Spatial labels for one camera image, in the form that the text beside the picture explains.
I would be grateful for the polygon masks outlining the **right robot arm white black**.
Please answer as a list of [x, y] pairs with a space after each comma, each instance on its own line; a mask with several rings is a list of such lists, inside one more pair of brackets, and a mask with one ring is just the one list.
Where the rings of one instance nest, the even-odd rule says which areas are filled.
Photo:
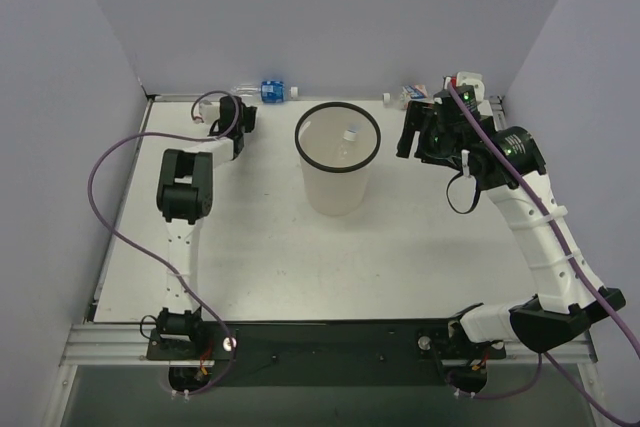
[[552, 192], [544, 158], [519, 126], [496, 129], [471, 86], [409, 102], [397, 145], [400, 158], [448, 167], [472, 178], [475, 193], [498, 208], [530, 269], [536, 292], [515, 304], [478, 304], [457, 316], [469, 341], [518, 340], [544, 353], [580, 336], [626, 304], [591, 270]]

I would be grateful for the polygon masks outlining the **white bin with black rim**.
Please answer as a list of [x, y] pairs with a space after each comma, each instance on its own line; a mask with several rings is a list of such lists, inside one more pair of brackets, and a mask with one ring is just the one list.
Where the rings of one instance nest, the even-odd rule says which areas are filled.
[[[350, 126], [358, 129], [357, 143], [347, 159], [338, 160], [337, 146]], [[360, 106], [332, 101], [306, 111], [296, 124], [294, 144], [311, 207], [326, 216], [343, 216], [358, 208], [381, 140], [378, 122]]]

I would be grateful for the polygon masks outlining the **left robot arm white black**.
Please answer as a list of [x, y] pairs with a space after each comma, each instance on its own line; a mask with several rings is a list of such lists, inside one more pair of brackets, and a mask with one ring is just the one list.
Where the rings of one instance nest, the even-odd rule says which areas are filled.
[[205, 142], [169, 148], [162, 155], [156, 206], [165, 222], [170, 267], [163, 306], [149, 337], [152, 347], [205, 363], [213, 354], [212, 327], [191, 295], [197, 289], [200, 236], [214, 205], [215, 169], [242, 152], [244, 135], [255, 129], [256, 112], [240, 97], [224, 95]]

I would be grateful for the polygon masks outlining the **clear crushed plastic bottle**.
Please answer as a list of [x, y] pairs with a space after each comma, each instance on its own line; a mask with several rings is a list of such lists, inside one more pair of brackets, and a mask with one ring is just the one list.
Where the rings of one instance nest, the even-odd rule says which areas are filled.
[[354, 150], [358, 140], [358, 129], [355, 126], [348, 127], [342, 134], [342, 138], [336, 149], [338, 160], [347, 159]]

